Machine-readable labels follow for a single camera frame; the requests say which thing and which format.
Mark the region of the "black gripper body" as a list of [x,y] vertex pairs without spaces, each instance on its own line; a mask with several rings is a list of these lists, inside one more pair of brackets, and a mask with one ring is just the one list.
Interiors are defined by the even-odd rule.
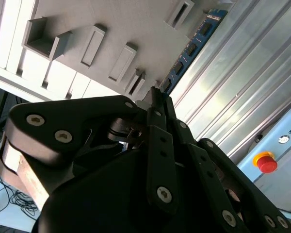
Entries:
[[[146,181],[156,175],[177,183],[172,197],[179,198],[175,215],[148,201]],[[221,233],[205,194],[188,185],[186,171],[170,153],[126,151],[97,171],[86,172],[58,187],[46,201],[34,224],[34,233]]]

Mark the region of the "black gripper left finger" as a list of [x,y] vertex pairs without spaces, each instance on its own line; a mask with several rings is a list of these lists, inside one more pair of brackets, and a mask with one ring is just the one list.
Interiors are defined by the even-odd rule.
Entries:
[[[141,150],[151,157],[165,151],[174,159],[173,137],[167,129],[162,93],[150,90],[151,105],[138,107],[125,96],[26,103],[9,113],[6,145],[20,154],[17,174],[31,196],[44,207],[62,184],[89,171],[97,171],[126,151]],[[175,215],[179,198],[172,197],[175,175],[148,178],[148,201]]]

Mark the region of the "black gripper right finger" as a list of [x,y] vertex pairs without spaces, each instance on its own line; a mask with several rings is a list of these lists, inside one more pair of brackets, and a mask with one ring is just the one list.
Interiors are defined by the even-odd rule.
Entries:
[[291,233],[291,224],[271,201],[241,172],[219,147],[207,138],[196,141],[189,127],[178,120],[171,97],[163,94],[168,129],[179,150],[176,158],[185,165],[192,184],[198,180],[202,208],[193,212],[202,219],[203,233]]

